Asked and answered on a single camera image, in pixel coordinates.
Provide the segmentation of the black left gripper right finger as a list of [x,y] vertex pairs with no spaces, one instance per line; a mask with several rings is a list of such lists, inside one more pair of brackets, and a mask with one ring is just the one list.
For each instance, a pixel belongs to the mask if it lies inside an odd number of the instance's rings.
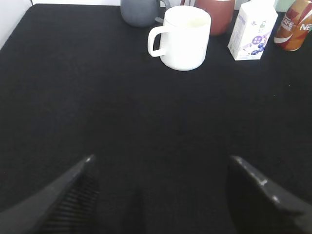
[[227,168],[226,199],[239,234],[310,234],[312,206],[239,156]]

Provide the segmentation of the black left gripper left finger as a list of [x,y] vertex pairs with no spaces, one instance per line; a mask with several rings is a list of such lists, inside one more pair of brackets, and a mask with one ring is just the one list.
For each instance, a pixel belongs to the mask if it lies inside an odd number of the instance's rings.
[[0,214],[2,234],[90,234],[99,196],[96,156],[89,155],[42,190]]

